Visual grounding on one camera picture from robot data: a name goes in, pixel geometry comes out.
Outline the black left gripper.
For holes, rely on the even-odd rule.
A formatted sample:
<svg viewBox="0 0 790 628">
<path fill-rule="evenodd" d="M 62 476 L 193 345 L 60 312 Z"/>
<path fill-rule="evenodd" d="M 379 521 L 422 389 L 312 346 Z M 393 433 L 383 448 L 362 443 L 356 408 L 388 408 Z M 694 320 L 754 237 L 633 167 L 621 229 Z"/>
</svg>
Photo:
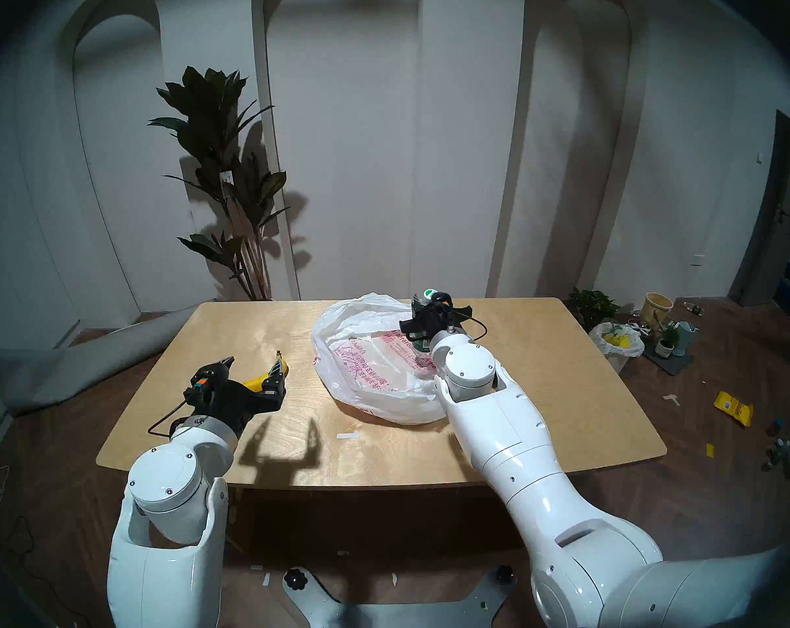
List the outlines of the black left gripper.
<svg viewBox="0 0 790 628">
<path fill-rule="evenodd" d="M 233 432 L 243 432 L 253 416 L 278 411 L 286 395 L 289 367 L 280 350 L 261 389 L 253 391 L 243 383 L 229 380 L 234 356 L 207 364 L 194 374 L 194 383 L 183 391 L 192 415 L 219 420 Z"/>
</svg>

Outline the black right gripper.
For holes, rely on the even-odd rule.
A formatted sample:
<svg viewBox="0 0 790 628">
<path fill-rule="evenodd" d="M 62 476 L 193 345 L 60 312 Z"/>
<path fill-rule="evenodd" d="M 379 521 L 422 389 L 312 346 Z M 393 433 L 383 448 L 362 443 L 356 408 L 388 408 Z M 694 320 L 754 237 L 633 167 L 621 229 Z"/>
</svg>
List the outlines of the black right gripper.
<svg viewBox="0 0 790 628">
<path fill-rule="evenodd" d="M 441 331 L 462 329 L 462 322 L 473 318 L 470 305 L 455 307 L 452 297 L 441 291 L 413 294 L 412 317 L 399 323 L 399 330 L 413 345 L 429 345 Z"/>
</svg>

